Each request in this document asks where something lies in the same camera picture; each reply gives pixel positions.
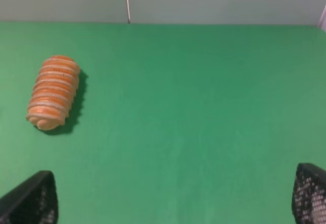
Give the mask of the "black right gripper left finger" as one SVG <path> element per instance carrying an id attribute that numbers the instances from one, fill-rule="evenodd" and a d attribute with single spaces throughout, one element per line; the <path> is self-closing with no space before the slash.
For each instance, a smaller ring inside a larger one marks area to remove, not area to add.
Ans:
<path id="1" fill-rule="evenodd" d="M 1 197 L 1 223 L 57 223 L 59 202 L 52 171 L 39 171 Z"/>

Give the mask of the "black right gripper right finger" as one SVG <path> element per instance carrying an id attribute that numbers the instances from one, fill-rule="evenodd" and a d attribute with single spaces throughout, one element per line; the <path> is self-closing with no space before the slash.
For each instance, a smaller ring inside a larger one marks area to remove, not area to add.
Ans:
<path id="1" fill-rule="evenodd" d="M 312 163 L 299 163 L 291 202 L 296 223 L 325 223 L 325 170 Z"/>

